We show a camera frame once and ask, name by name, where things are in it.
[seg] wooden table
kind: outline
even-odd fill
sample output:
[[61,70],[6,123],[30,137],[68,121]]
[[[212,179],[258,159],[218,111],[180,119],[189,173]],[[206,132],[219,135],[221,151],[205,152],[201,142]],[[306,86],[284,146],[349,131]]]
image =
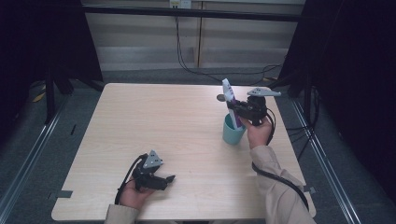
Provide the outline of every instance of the wooden table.
[[[252,89],[233,87],[235,98],[246,101]],[[176,179],[148,199],[139,219],[263,218],[246,134],[236,146],[221,138],[228,109],[220,93],[221,86],[107,84],[63,186],[73,194],[57,200],[52,217],[104,220],[132,162],[155,149],[163,159],[155,175]],[[271,145],[280,165],[304,182],[276,102],[266,100],[276,115]]]

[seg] table top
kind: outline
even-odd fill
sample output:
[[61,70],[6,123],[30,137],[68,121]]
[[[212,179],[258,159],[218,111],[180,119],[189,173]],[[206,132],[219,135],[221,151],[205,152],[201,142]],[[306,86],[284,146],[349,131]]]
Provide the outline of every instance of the table top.
[[[234,86],[235,98],[246,101],[252,89]],[[152,149],[163,159],[155,175],[176,179],[148,198],[138,219],[263,218],[246,134],[236,146],[221,138],[228,109],[220,93],[221,86],[107,84],[64,182],[73,194],[57,199],[52,218],[104,220],[132,162]],[[305,183],[275,99],[266,101],[280,166]]]

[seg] gray carpet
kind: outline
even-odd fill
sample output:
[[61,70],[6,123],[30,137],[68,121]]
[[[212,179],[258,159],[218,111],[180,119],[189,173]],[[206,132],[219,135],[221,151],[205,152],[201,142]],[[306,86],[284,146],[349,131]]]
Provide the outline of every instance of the gray carpet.
[[[260,72],[262,68],[249,69],[205,69],[207,73]],[[267,77],[276,77],[279,68],[266,73]],[[219,85],[212,77],[194,75],[183,69],[104,72],[105,82],[125,83],[174,83]],[[248,85],[261,79],[262,75],[214,75],[217,79],[227,77],[232,85]],[[62,112],[47,145],[45,146],[33,172],[30,174],[23,191],[15,203],[7,223],[55,223],[50,213],[55,201],[49,199],[51,192],[62,188],[65,177],[77,153],[78,146],[89,124],[100,92],[73,82],[74,93],[66,97],[67,104]],[[282,119],[287,128],[300,127],[291,100],[281,88],[283,94],[276,97]],[[17,126],[9,140],[0,151],[0,193],[3,195],[15,174],[21,167],[39,132],[43,128],[46,115],[45,102],[26,103]],[[356,206],[361,223],[396,223],[396,207],[385,195],[373,177],[355,159],[347,144],[340,138],[332,119],[321,106],[316,134],[323,145],[335,172],[346,189],[347,195]],[[290,141],[296,154],[299,154],[306,136],[297,130],[290,130]],[[323,174],[312,148],[308,144],[301,157],[300,164],[305,180],[316,193],[312,194],[317,215],[317,223],[347,223],[347,220],[332,193],[332,189]]]

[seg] hand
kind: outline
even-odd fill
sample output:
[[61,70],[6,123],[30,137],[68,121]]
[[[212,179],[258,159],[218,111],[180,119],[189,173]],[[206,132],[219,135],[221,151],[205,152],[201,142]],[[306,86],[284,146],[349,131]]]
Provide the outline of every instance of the hand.
[[134,180],[130,180],[122,191],[120,205],[132,207],[140,211],[147,197],[154,191],[155,189],[145,188],[141,188],[140,191],[138,191],[134,186]]
[[240,118],[241,122],[247,127],[247,139],[250,149],[257,146],[266,146],[272,131],[272,124],[267,117],[262,119],[260,126],[253,126],[248,119]]

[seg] electrical outlet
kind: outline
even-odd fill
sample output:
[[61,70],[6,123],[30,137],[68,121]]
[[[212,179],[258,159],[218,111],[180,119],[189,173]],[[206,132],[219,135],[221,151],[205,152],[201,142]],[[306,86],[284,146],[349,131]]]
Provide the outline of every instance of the electrical outlet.
[[191,0],[180,0],[180,8],[191,9]]
[[169,0],[170,8],[180,8],[180,0]]

